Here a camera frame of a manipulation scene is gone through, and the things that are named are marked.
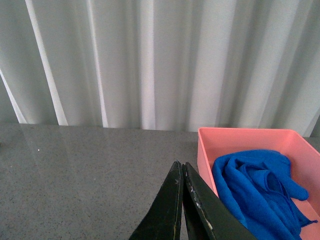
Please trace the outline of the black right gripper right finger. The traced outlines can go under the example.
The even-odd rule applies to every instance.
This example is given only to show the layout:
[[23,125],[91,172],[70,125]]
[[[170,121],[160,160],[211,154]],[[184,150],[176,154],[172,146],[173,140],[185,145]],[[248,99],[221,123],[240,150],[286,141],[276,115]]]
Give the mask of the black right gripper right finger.
[[190,163],[182,165],[183,208],[190,240],[255,240]]

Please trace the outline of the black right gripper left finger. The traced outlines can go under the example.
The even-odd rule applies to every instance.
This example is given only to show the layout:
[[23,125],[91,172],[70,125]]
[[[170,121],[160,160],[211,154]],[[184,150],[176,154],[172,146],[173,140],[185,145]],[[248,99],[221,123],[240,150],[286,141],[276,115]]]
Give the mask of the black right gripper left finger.
[[175,161],[131,240],[179,240],[182,224],[184,174]]

